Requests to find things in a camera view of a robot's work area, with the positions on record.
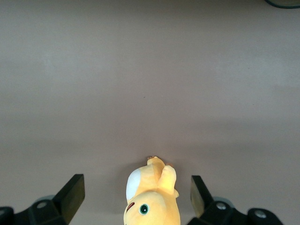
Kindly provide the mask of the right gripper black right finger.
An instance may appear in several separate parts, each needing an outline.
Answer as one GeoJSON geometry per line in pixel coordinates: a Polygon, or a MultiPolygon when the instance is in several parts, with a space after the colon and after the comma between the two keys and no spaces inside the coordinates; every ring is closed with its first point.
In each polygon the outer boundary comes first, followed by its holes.
{"type": "Polygon", "coordinates": [[[271,211],[251,208],[247,214],[239,212],[225,198],[214,198],[199,175],[191,176],[190,200],[195,211],[189,225],[281,225],[271,211]]]}

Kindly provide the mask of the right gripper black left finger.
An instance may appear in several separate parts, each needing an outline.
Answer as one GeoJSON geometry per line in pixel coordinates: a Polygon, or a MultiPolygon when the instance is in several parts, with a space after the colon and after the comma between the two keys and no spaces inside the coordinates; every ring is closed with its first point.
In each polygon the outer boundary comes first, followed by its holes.
{"type": "Polygon", "coordinates": [[[2,206],[0,223],[2,225],[68,225],[84,199],[84,175],[75,174],[57,194],[41,197],[19,213],[15,213],[12,207],[2,206]]]}

